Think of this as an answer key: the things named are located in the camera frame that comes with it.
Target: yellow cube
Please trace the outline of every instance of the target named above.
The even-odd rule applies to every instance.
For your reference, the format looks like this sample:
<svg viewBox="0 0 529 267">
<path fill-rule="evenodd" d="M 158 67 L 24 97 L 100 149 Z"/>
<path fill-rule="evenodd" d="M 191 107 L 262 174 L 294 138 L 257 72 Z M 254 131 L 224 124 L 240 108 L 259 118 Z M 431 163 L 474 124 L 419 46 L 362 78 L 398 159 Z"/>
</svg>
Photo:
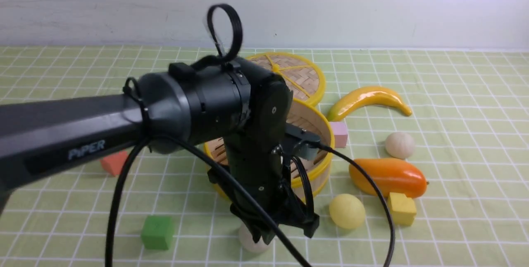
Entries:
<svg viewBox="0 0 529 267">
<path fill-rule="evenodd" d="M 411 226 L 417 215 L 415 201 L 406 197 L 403 193 L 389 193 L 388 197 L 389 212 L 396 225 Z"/>
</svg>

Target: green grid tablecloth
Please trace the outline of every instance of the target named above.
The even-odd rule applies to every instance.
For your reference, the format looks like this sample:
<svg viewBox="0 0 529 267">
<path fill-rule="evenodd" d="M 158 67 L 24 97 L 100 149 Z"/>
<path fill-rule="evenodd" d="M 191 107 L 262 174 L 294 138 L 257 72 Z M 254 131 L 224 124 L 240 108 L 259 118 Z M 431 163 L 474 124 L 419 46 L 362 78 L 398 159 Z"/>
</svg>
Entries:
<svg viewBox="0 0 529 267">
<path fill-rule="evenodd" d="M 0 101 L 20 103 L 121 92 L 125 77 L 164 71 L 213 50 L 180 47 L 0 47 Z M 261 50 L 244 49 L 242 56 Z M 388 156 L 383 141 L 406 131 L 409 159 L 429 179 L 411 227 L 397 228 L 392 266 L 529 266 L 529 52 L 423 50 L 286 50 L 315 62 L 327 91 L 326 113 L 359 86 L 397 90 L 414 111 L 365 107 L 346 118 L 355 157 Z M 127 180 L 115 241 L 117 267 L 296 265 L 279 241 L 260 255 L 241 249 L 240 222 L 209 184 L 206 166 L 187 152 L 144 152 Z M 0 218 L 0 267 L 102 266 L 108 210 L 116 182 L 98 162 L 21 188 Z M 342 231 L 327 205 L 339 193 L 358 196 L 363 227 Z M 315 266 L 380 266 L 389 230 L 375 197 L 349 179 L 335 159 L 315 199 L 322 215 L 314 238 L 283 227 Z M 148 214 L 172 215 L 171 250 L 144 250 Z"/>
</svg>

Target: bamboo steamer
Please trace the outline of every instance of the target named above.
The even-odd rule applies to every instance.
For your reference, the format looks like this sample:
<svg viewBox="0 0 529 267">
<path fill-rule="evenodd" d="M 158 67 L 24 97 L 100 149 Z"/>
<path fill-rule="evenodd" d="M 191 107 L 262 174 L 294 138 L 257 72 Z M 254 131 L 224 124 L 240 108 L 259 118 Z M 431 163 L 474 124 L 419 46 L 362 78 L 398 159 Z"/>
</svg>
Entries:
<svg viewBox="0 0 529 267">
<path fill-rule="evenodd" d="M 285 52 L 265 52 L 249 56 L 249 61 L 277 73 L 285 79 L 294 98 L 316 106 L 325 94 L 325 75 L 310 60 Z"/>
<path fill-rule="evenodd" d="M 334 134 L 332 128 L 325 118 L 318 110 L 311 105 L 299 99 L 294 99 L 291 105 L 291 110 L 287 116 L 287 122 L 297 127 L 304 128 L 321 137 L 323 144 L 334 148 Z M 204 152 L 213 158 L 217 163 L 229 165 L 222 138 L 208 141 L 204 144 Z M 315 197 L 327 184 L 331 172 L 331 160 L 333 154 L 319 151 L 314 161 L 303 160 L 303 165 L 307 171 L 312 188 L 312 195 Z M 291 184 L 294 193 L 302 200 L 305 199 L 303 192 L 303 185 L 299 178 L 299 173 L 295 169 L 294 163 L 291 164 Z M 226 194 L 217 184 L 213 185 L 215 190 L 225 199 L 228 199 Z"/>
</svg>

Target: white wall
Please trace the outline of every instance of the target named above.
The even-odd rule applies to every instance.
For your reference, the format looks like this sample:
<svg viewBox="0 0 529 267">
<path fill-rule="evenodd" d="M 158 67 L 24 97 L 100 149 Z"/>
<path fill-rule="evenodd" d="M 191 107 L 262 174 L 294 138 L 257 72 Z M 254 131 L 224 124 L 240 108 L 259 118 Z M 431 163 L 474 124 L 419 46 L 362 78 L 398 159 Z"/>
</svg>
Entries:
<svg viewBox="0 0 529 267">
<path fill-rule="evenodd" d="M 0 0 L 0 45 L 210 46 L 219 2 L 252 47 L 529 48 L 529 0 Z"/>
</svg>

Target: green cube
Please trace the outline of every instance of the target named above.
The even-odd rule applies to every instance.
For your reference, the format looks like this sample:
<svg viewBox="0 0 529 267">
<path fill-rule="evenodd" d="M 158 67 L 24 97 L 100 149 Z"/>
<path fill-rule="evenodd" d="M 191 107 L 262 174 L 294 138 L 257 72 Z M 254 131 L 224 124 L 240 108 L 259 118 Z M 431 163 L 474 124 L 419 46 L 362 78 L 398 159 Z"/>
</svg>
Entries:
<svg viewBox="0 0 529 267">
<path fill-rule="evenodd" d="M 148 250 L 168 250 L 173 234 L 174 223 L 170 216 L 149 215 L 143 223 L 141 240 Z"/>
</svg>

